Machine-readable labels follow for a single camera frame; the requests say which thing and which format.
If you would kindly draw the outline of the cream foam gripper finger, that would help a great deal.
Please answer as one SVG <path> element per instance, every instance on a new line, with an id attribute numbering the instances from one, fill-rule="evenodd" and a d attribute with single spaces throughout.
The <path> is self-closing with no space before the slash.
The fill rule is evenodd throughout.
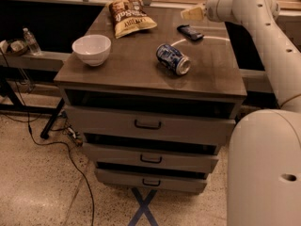
<path id="1" fill-rule="evenodd" d="M 202 4 L 186 8 L 181 12 L 184 20 L 202 21 L 205 17 L 205 7 Z"/>

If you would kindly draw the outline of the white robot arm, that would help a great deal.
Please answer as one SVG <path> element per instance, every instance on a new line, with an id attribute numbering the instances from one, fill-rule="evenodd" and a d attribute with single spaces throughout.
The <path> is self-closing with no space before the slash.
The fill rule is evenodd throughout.
<path id="1" fill-rule="evenodd" d="M 280 105 L 243 117 L 228 151 L 227 226 L 301 226 L 301 54 L 275 0 L 207 0 L 200 15 L 242 26 Z"/>

